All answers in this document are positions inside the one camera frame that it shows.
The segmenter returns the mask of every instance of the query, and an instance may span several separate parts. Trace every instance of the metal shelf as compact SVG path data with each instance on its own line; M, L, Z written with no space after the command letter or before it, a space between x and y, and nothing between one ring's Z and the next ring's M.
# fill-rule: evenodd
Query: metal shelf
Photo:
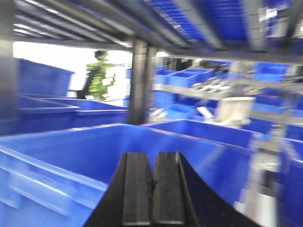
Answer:
M250 111L250 117L268 120L268 121L276 121L276 122L283 122L285 121L286 117L288 116L287 111L283 114L276 114L276 113L268 113L268 112L261 112L261 111Z
M303 118L301 117L289 117L286 121L287 124L303 127Z
M258 80L249 80L249 79L238 79L233 81L233 84L235 85L249 85L249 86L255 86L259 88L278 88L283 90L288 90L291 83L289 82L264 82L264 81L258 81Z
M220 100L222 98L227 98L231 95L231 92L215 93L215 92L195 90L193 88L175 87L175 86L169 86L164 84L154 84L152 86L152 89L155 91L166 91L166 92L176 93L184 96L207 98L212 100Z
M303 95L303 85L292 84L291 91Z
M169 122L172 121L172 119L165 118L165 117L157 117L157 116L149 116L149 122Z
M262 141L260 147L269 151L279 151L279 143L274 141Z

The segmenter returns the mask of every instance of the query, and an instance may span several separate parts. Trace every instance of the metal bar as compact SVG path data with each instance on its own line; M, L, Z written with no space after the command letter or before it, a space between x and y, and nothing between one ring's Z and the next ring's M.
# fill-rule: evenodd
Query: metal bar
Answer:
M174 29L151 6L142 0L115 0L120 6L130 11L140 20L162 34L167 40L181 48L189 48L191 44L176 29Z
M147 123L149 119L149 109L152 107L152 84L155 73L155 56L156 48L152 46L147 47L146 51L146 62L143 74L143 102L142 102L142 122Z
M104 36L105 38L111 39L113 42L124 42L128 40L128 36L121 31L118 31L115 27L107 23L105 20L98 20L94 18L91 14L85 12L77 8L74 4L68 3L67 1L62 0L39 0L39 3L50 7L54 10L57 10L65 15L66 17L70 17L73 21L77 21L88 26L87 28L91 31L97 29L98 31L107 34L108 36Z
M46 9L41 9L37 5L32 5L27 2L22 2L22 1L16 1L16 7L21 12L26 13L27 17L36 19L36 20L40 21L40 23L51 24L51 25L55 25L58 27L62 27L66 31L76 33L76 34L86 37L90 40L99 41L99 42L107 41L100 35L95 34L94 32L89 31L86 28L83 28L81 26L78 26L75 23L72 23L70 21L67 21L65 19L58 17L57 14L54 14L54 16L53 16L50 11L48 11Z
M217 50L227 49L226 43L216 32L207 19L200 1L197 0L173 0L186 14L188 19L203 34L205 40Z
M91 48L91 49L99 49L99 50L103 50L103 51L112 51L112 50L131 51L132 50L130 48L126 48L126 47L123 47L118 44L106 44L106 43L98 43L98 42L80 42L80 41L72 41L72 40L39 39L39 38L31 38L31 37L23 37L23 36L15 36L15 41L39 43L39 44L53 44L53 45L81 47L81 48Z
M287 39L291 39L294 36L295 29L297 27L298 21L302 16L303 12L303 0L294 0L290 10L290 17L287 22Z
M289 49L287 53L285 53L276 48L276 46L281 43L281 40L275 38L267 39L269 40L267 47L268 51L264 53L252 52L246 41L228 41L230 49L226 51L208 50L206 46L204 48L200 48L197 45L194 45L192 49L174 50L174 53L170 55L170 57L189 59L201 59L201 57L203 57L203 59L225 59L230 61L249 60L302 64L303 55L298 53L300 46L294 46L292 49Z
M40 35L45 35L45 36L50 37L50 38L63 39L63 36L61 36L61 35L50 33L49 31L44 30L43 28L36 28L34 25L29 24L29 23L25 23L25 22L16 23L15 27L18 27L20 29L26 29L27 31L35 32L35 33L38 33Z
M155 91L166 91L183 96L207 98L212 100L221 100L222 98L227 98L231 95L230 92L224 92L224 93L207 92L207 91L195 90L193 88L188 88L188 87L176 87L176 86L170 86L164 84L154 84L152 86L152 89Z
M17 63L13 58L14 1L0 0L0 134L12 133L16 117Z
M38 3L31 0L30 2L48 13L53 13L56 17L69 21L75 26L86 29L114 43L120 44L128 40L128 35L120 32L104 20L101 21L99 18L93 17L90 13L78 9L66 1L40 0Z
M114 4L111 0L77 0L77 2L95 12L115 21L131 30L133 35L151 43L155 47L173 51L175 45L168 42L159 33L143 24L141 21L126 12L123 8Z
M18 19L19 21L22 21L22 22L33 24L36 27L41 27L49 32L55 32L56 34L63 35L70 39L74 39L74 40L78 40L78 41L85 41L85 38L83 36L63 30L56 26L48 25L47 23L42 23L40 19L34 19L34 18L30 18L29 16L22 16L22 15L16 15L16 19Z
M247 24L247 33L249 37L249 44L253 51L264 52L267 49L266 45L266 31L265 20L260 20L259 13L263 9L262 0L243 0L243 8ZM263 10L263 17L265 18L266 10Z
M135 39L133 50L133 69L131 79L131 92L128 107L127 122L129 124L140 124L145 118L142 109L144 91L144 68L146 61L146 43Z
M36 37L36 38L45 38L44 35L38 34L36 32L28 31L27 29L20 29L20 28L14 28L14 32L22 33L31 37Z

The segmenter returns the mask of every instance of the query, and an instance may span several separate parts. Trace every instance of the blue storage crate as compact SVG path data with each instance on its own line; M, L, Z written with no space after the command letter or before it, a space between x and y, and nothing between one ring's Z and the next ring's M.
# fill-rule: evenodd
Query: blue storage crate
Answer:
M180 99L180 101L178 103L182 104L182 105L191 105L191 106L197 107L200 105L201 99L186 97L186 98Z
M210 61L209 63L213 64L213 65L226 65L226 66L230 66L233 63L233 61Z
M156 70L156 74L157 74L159 71L164 70L164 65L158 65L158 66L156 66L155 70ZM125 77L127 79L131 79L132 78L132 69L125 70Z
M151 168L158 152L182 152L204 178L215 175L207 166L223 149L133 125L2 137L0 226L83 226L111 182L122 152L147 153Z
M153 100L152 106L155 108L167 109L174 105L173 101Z
M255 80L260 80L264 82L283 82L284 79L285 76L276 74L259 73L255 75Z
M282 96L283 92L275 88L264 88L261 90L261 93L269 96Z
M125 70L125 77L130 79L132 77L132 69Z
M155 108L167 109L171 107L175 102L174 101L165 101L165 100L153 100L152 106ZM129 105L129 97L123 99L123 106Z
M129 105L129 97L126 97L123 100L123 106L128 106Z
M303 100L302 96L299 98L298 101L294 103L295 109L292 110L291 114L294 117L302 117L303 118Z
M218 105L218 101L216 100L208 100L205 104L205 107L213 114L215 115L216 108Z
M20 97L16 133L62 130L72 127L79 107L42 99Z
M295 125L287 125L286 138L303 141L303 127Z
M282 217L290 227L303 226L303 142L282 139L280 145L280 183L278 194Z
M195 111L194 107L188 105L174 104L166 110L166 118L170 119L189 119Z
M274 114L282 114L285 112L286 107L284 99L276 96L260 96L255 95L256 102L253 104L252 109L255 111L262 111Z
M271 141L272 136L270 135L270 131L275 122L255 118L251 118L250 121L250 124L243 125L242 128L249 131L260 132L262 133L261 140Z
M227 77L227 73L225 73L224 71L218 71L214 73L214 76L217 78L226 78Z
M284 75L286 70L289 67L288 64L281 63L270 63L270 62L258 62L254 65L255 72L266 73L266 74L275 74L275 75Z
M168 75L175 73L177 71L175 70L160 70L157 72L157 75L155 76L155 84L168 84L169 83L169 77Z
M200 82L200 76L197 72L180 71L170 74L169 85L177 87L191 87L193 84Z
M72 127L126 123L127 107L86 99L49 98L47 100L80 107L80 109L75 112Z
M266 82L281 82L286 76L288 64L258 62L255 64L255 79Z
M35 96L66 96L74 72L19 59L18 91Z
M196 72L199 74L197 82L206 82L210 77L214 76L214 69L186 69L182 72Z
M162 101L177 101L178 94L165 92L165 91L153 91L153 99Z
M258 149L260 135L257 132L188 120L152 123L145 126L184 137L213 140L224 145L224 155L212 166L213 169L220 169L221 174L216 176L209 174L203 179L231 205L239 200L248 180L251 157Z
M189 119L197 122L205 121L205 117L199 111L195 111Z

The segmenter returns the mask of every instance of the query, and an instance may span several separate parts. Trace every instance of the person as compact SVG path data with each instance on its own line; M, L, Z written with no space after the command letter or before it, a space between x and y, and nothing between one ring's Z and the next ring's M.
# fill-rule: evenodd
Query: person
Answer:
M95 54L95 58L97 60L99 60L99 58L106 54L107 52L106 51L101 51L101 50L98 50L98 51L95 51L94 54ZM89 72L89 77L87 78L86 82L85 82L85 85L83 87L82 90L79 90L79 91L76 91L77 93L77 99L86 99L86 95L88 95L89 93L89 87L94 79L94 77L98 74L98 72L100 71L100 66L96 66L96 67L92 67L90 72Z

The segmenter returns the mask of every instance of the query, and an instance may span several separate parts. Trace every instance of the gray post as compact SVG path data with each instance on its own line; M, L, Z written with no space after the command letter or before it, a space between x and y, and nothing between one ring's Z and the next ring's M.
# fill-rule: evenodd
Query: gray post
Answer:
M152 46L147 47L146 62L144 70L144 91L142 101L142 114L140 123L147 123L149 118L149 108L152 106L152 84L155 75L155 57L156 48Z
M156 48L146 46L141 40L134 41L131 93L128 108L129 124L147 123L152 104L152 82L155 75Z
M0 135L11 133L16 116L17 66L13 58L14 1L0 0Z
M131 92L128 106L127 122L141 124L145 111L142 109L144 93L144 68L146 61L146 43L135 39L133 44L133 67L131 78Z

